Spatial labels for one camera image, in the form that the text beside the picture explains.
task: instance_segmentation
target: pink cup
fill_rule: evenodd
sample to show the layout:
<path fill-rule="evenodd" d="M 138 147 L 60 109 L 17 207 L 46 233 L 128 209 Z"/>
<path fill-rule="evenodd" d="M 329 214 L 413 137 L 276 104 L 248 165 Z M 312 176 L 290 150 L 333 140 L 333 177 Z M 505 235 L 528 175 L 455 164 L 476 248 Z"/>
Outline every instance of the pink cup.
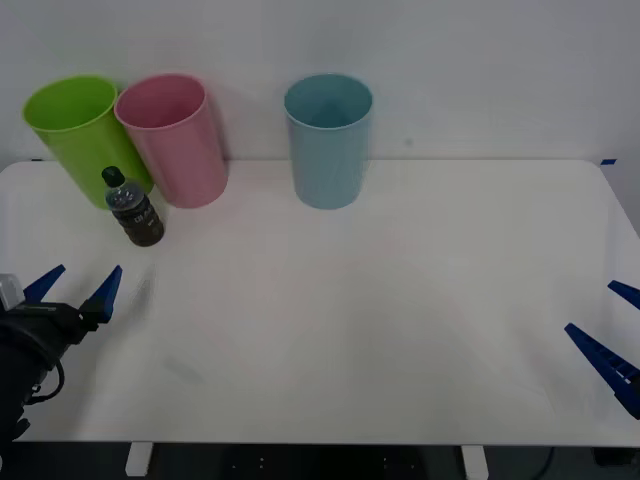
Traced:
<path fill-rule="evenodd" d="M 146 78 L 122 92 L 115 114 L 169 203 L 196 208 L 224 192 L 226 169 L 200 81 L 180 74 Z"/>

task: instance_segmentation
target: light blue cup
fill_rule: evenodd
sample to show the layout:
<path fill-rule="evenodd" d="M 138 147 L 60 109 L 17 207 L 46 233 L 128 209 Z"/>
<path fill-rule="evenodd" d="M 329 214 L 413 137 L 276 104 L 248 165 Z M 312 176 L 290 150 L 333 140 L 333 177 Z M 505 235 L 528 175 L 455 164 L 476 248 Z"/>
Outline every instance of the light blue cup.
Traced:
<path fill-rule="evenodd" d="M 333 73 L 295 83 L 284 98 L 293 182 L 315 208 L 353 202 L 369 162 L 373 95 L 358 80 Z"/>

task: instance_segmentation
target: bottle label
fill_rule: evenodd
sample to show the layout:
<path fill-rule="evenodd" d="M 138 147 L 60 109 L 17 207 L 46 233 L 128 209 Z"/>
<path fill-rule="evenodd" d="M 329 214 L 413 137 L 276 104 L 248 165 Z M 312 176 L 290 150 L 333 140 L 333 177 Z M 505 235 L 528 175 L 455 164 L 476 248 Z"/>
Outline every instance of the bottle label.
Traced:
<path fill-rule="evenodd" d="M 136 245 L 152 245 L 164 234 L 162 222 L 146 195 L 131 210 L 112 213 Z"/>

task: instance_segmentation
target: green cup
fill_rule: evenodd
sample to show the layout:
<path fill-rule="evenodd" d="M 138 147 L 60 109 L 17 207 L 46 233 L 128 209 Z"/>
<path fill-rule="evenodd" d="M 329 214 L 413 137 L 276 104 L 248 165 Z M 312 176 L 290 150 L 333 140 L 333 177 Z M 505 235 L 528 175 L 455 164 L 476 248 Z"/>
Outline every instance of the green cup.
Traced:
<path fill-rule="evenodd" d="M 113 114 L 117 98 L 113 82 L 80 75 L 38 90 L 22 112 L 91 203 L 105 209 L 101 173 L 106 167 L 118 167 L 146 193 L 153 187 L 138 152 Z"/>

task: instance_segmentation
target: cable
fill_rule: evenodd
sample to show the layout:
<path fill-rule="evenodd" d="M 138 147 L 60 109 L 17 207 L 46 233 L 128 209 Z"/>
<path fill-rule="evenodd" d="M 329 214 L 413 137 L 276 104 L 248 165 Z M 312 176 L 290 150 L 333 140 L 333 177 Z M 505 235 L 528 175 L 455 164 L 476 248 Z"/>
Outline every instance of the cable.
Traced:
<path fill-rule="evenodd" d="M 549 467 L 551 467 L 551 462 L 553 462 L 553 457 L 555 454 L 556 454 L 556 447 L 551 447 L 549 449 L 549 454 L 547 455 L 547 459 L 545 460 L 544 465 L 538 471 L 538 473 L 536 473 L 533 477 L 531 477 L 531 480 L 540 480 L 542 477 L 544 477 L 547 474 L 547 472 L 549 471 Z"/>
<path fill-rule="evenodd" d="M 47 400 L 51 400 L 53 397 L 60 393 L 62 387 L 64 387 L 64 368 L 62 368 L 60 360 L 56 360 L 56 370 L 58 371 L 58 386 L 56 387 L 56 389 L 53 392 L 48 393 L 47 395 L 38 395 L 37 397 L 32 396 L 29 400 L 26 401 L 27 405 L 35 405 L 36 403 L 46 402 Z"/>

